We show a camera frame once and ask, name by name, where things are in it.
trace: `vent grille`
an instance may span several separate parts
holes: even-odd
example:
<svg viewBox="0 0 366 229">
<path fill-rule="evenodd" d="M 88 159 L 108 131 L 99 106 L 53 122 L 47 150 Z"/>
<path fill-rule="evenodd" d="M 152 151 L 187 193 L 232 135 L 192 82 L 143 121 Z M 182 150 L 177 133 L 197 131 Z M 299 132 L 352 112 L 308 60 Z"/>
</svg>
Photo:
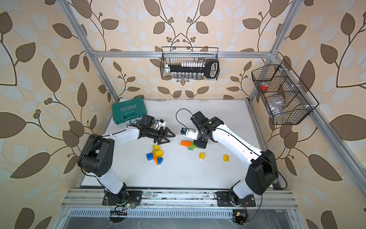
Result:
<svg viewBox="0 0 366 229">
<path fill-rule="evenodd" d="M 108 217 L 114 208 L 75 208 L 70 217 Z M 223 218 L 231 219 L 232 210 L 229 209 L 129 209 L 127 217 L 131 218 Z"/>
</svg>

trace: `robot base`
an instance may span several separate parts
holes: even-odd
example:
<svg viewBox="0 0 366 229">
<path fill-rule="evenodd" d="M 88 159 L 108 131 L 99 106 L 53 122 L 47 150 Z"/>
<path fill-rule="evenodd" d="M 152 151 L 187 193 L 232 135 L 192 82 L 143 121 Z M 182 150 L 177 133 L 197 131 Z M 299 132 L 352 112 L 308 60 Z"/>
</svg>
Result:
<svg viewBox="0 0 366 229">
<path fill-rule="evenodd" d="M 247 202 L 248 207 L 256 206 L 253 194 L 246 196 L 237 206 L 231 203 L 229 194 L 230 192 L 216 192 L 217 205 L 219 207 L 244 207 L 245 202 Z"/>
</svg>

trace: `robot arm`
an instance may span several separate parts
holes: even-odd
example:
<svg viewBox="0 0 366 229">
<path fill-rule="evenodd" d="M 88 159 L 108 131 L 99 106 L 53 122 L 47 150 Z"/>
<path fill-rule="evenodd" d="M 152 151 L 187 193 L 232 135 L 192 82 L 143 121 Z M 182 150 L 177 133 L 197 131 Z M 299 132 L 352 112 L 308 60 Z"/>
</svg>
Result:
<svg viewBox="0 0 366 229">
<path fill-rule="evenodd" d="M 181 134 L 194 139 L 195 146 L 205 149 L 209 139 L 220 142 L 248 168 L 245 180 L 236 183 L 229 191 L 233 203 L 239 204 L 241 199 L 252 193 L 262 195 L 277 179 L 276 160 L 271 151 L 263 152 L 250 145 L 217 117 L 209 120 L 199 111 L 191 117 L 191 120 L 198 130 L 182 128 Z"/>
<path fill-rule="evenodd" d="M 121 203 L 127 198 L 126 185 L 111 167 L 114 149 L 142 137 L 152 138 L 158 145 L 168 143 L 168 138 L 175 137 L 175 134 L 167 127 L 164 129 L 165 124 L 163 120 L 144 115 L 137 124 L 131 124 L 120 132 L 107 136 L 92 134 L 80 154 L 78 166 L 96 177 L 106 188 L 106 195 L 110 195 L 116 203 Z"/>
</svg>

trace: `blue lego brick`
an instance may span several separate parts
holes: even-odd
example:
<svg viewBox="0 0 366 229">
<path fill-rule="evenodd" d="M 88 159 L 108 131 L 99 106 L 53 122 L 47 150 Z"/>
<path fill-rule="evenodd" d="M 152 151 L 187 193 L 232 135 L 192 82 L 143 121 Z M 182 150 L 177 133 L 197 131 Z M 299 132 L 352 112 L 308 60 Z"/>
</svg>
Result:
<svg viewBox="0 0 366 229">
<path fill-rule="evenodd" d="M 154 156 L 153 153 L 146 154 L 147 160 L 153 160 Z"/>
<path fill-rule="evenodd" d="M 158 164 L 161 164 L 163 161 L 163 158 L 158 158 Z"/>
</svg>

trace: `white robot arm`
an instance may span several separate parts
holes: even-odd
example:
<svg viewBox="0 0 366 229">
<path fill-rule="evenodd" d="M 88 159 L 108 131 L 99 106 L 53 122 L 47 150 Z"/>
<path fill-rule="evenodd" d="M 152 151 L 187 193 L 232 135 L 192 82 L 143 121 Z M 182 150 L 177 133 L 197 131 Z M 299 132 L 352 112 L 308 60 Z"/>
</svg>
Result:
<svg viewBox="0 0 366 229">
<path fill-rule="evenodd" d="M 256 193 L 262 195 L 264 191 L 277 179 L 278 170 L 274 154 L 250 145 L 232 132 L 224 122 L 217 117 L 206 118 L 200 111 L 191 117 L 197 131 L 182 128 L 181 134 L 193 139 L 195 146 L 206 148 L 211 139 L 219 142 L 233 152 L 244 166 L 247 167 L 245 180 L 241 180 L 230 189 L 230 200 L 238 205 L 247 195 Z"/>
</svg>

